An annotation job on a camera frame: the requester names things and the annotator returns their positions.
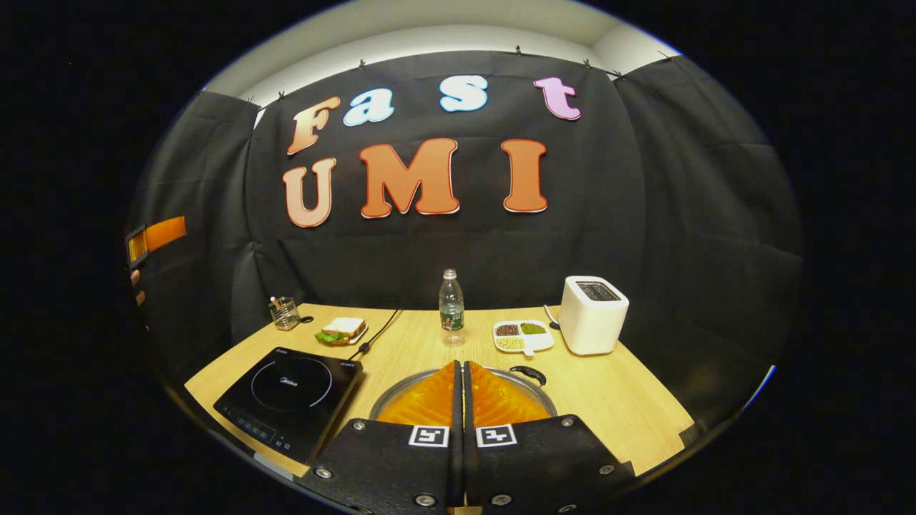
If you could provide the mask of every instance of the water bottle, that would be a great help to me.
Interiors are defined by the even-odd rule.
[[[464,343],[464,294],[457,277],[454,268],[446,269],[439,288],[439,318],[442,320],[442,341],[446,345]]]

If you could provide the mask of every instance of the black induction cooktop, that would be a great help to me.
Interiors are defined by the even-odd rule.
[[[362,373],[358,361],[277,347],[213,408],[263,444],[309,464]]]

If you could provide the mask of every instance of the grains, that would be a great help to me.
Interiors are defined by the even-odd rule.
[[[510,336],[518,334],[518,326],[513,323],[500,325],[496,328],[496,336]]]
[[[497,338],[496,346],[503,350],[521,350],[525,348],[525,340],[522,338]]]
[[[544,334],[547,331],[544,331],[544,328],[535,324],[535,323],[523,323],[521,325],[521,332],[524,334]]]

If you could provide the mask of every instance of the metal pen holder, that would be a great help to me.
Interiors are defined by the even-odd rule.
[[[296,309],[296,302],[291,297],[274,299],[267,307],[274,319],[274,325],[280,331],[289,331],[299,324],[299,310]]]

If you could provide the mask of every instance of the pot handle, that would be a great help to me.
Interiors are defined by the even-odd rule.
[[[512,367],[509,370],[512,372],[521,372],[529,378],[536,379],[541,386],[547,384],[547,376],[542,374],[539,370],[535,370],[534,368],[519,365],[517,367]]]

